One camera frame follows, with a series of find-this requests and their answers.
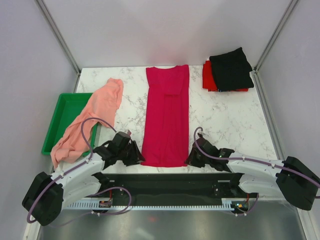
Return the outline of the magenta polo shirt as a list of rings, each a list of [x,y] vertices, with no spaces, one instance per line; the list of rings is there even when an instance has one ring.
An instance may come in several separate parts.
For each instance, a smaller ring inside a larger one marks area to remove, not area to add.
[[[146,77],[143,165],[184,167],[189,155],[189,66],[148,67]]]

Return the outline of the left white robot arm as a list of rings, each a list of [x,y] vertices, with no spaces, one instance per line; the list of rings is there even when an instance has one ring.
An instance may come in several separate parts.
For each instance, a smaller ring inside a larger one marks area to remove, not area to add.
[[[145,161],[137,143],[122,131],[65,170],[37,174],[22,200],[22,206],[28,211],[27,222],[47,226],[70,204],[85,197],[106,196],[111,181],[103,170],[117,161],[127,167]]]

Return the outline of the salmon pink t shirt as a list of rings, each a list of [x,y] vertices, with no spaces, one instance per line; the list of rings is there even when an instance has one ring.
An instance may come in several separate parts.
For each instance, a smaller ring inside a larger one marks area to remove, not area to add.
[[[114,126],[123,90],[124,83],[121,79],[109,78],[104,86],[91,95],[84,109],[52,148],[50,157],[54,168],[57,168],[61,161],[72,164],[90,150],[85,140],[91,140],[92,128],[97,123],[109,128]]]

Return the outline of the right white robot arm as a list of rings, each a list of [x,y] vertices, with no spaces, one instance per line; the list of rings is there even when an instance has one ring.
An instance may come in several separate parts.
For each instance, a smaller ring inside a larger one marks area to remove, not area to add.
[[[320,197],[320,178],[292,156],[285,160],[254,158],[230,148],[216,148],[200,136],[185,163],[228,172],[229,182],[218,188],[227,198],[282,198],[298,209],[309,211]]]

